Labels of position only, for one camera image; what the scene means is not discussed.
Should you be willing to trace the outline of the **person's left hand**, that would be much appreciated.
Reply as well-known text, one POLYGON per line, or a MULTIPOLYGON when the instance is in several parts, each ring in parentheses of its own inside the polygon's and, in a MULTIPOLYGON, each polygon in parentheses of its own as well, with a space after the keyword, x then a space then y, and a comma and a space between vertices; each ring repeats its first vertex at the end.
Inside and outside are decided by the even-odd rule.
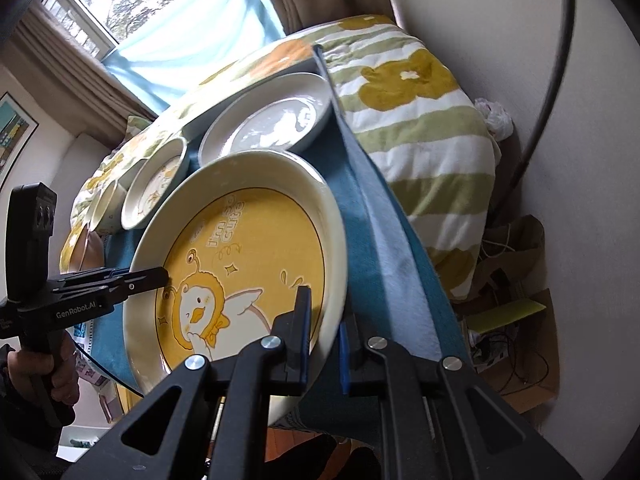
POLYGON ((47 356, 24 349, 8 353, 8 373, 12 385, 22 396, 33 396, 37 379, 50 379, 51 399, 68 406, 79 400, 76 348, 72 337, 65 332, 58 356, 47 356))

